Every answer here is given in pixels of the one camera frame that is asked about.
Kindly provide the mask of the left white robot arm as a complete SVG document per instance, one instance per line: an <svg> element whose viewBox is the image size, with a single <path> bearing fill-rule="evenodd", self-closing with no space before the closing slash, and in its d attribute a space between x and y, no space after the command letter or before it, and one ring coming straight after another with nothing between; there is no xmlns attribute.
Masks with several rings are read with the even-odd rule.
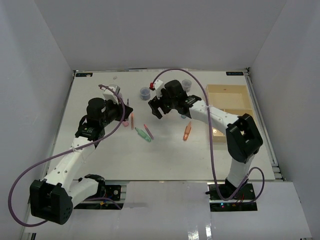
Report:
<svg viewBox="0 0 320 240"><path fill-rule="evenodd" d="M63 225L73 208L86 199L99 200L106 194L105 179L87 174L74 182L75 176L87 158L105 136L105 127L113 121L126 119L133 108L96 97L88 101L86 115L79 122L70 147L58 164L42 180L30 185L31 215Z"/></svg>

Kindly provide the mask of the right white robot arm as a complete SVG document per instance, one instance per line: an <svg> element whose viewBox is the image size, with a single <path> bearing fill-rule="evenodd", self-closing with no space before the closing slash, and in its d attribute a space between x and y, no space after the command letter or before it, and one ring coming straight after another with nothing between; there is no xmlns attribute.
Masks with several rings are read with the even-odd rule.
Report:
<svg viewBox="0 0 320 240"><path fill-rule="evenodd" d="M225 179L225 191L217 190L223 200L236 200L244 193L250 166L263 144L263 139L250 114L236 115L210 106L196 95L188 95L178 80L167 83L157 79L150 84L155 97L148 104L158 119L171 110L176 110L192 120L208 124L209 138L213 138L213 129L226 137L231 166Z"/></svg>

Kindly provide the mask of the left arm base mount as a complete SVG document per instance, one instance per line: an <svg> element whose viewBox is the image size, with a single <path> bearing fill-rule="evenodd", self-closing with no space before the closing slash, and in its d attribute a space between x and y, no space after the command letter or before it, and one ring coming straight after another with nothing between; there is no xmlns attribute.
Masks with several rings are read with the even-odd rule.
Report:
<svg viewBox="0 0 320 240"><path fill-rule="evenodd" d="M76 209L121 210L123 186L107 182L102 176L88 174L78 180L72 196Z"/></svg>

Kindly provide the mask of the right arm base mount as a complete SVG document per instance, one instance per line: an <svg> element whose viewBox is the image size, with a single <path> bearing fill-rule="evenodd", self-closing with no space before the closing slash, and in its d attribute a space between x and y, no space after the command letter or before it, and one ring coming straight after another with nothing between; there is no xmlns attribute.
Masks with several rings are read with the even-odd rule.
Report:
<svg viewBox="0 0 320 240"><path fill-rule="evenodd" d="M256 212L258 210L257 203L253 202L256 194L252 183L247 183L228 201L219 197L215 184L209 184L205 194L209 197L209 207L212 213Z"/></svg>

